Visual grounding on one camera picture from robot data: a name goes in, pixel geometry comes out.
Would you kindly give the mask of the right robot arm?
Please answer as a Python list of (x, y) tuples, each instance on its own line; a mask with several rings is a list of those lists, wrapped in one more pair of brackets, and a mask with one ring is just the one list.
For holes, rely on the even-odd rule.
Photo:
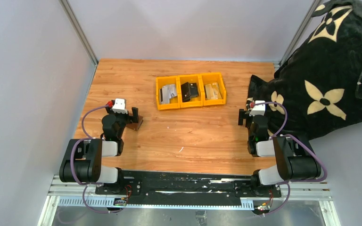
[(275, 165), (258, 169), (248, 181), (236, 182), (237, 197), (248, 193), (254, 196), (271, 194), (275, 186), (283, 182), (318, 179), (322, 175), (321, 164), (315, 159), (308, 139), (303, 136), (275, 136), (268, 134), (268, 119), (239, 110), (238, 124), (248, 129), (247, 150), (253, 157), (274, 157)]

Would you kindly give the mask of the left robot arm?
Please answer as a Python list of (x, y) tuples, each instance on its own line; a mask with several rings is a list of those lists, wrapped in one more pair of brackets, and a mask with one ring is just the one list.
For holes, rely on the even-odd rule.
[(130, 195), (132, 186), (126, 182), (121, 168), (103, 166), (102, 159), (120, 156), (124, 147), (124, 130), (132, 125), (138, 129), (143, 119), (137, 107), (132, 107), (131, 113), (120, 113), (109, 105), (104, 108), (107, 115), (101, 120), (103, 133), (98, 138), (87, 135), (69, 140), (59, 167), (59, 178), (64, 183), (100, 185), (114, 194), (125, 191)]

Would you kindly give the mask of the brown leather card holder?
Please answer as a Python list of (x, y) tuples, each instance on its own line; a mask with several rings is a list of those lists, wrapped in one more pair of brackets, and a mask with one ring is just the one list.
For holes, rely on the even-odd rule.
[(129, 129), (132, 129), (134, 131), (138, 131), (140, 129), (142, 123), (143, 123), (143, 116), (139, 116), (138, 123), (133, 122), (133, 123), (127, 124), (126, 127)]

